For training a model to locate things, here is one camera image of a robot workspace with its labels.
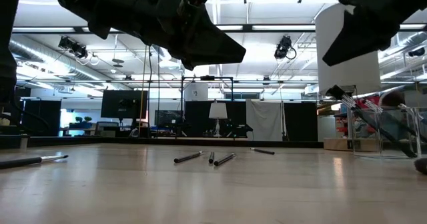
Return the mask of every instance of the wooden floor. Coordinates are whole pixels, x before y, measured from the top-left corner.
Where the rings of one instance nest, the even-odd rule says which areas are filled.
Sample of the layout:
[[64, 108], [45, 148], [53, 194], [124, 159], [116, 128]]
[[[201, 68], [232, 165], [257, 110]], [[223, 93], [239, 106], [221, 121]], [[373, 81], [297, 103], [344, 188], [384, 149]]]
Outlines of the wooden floor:
[[[0, 171], [0, 223], [425, 223], [427, 177], [411, 161], [323, 149], [96, 144], [28, 149], [69, 158]], [[23, 156], [2, 151], [0, 159]]]

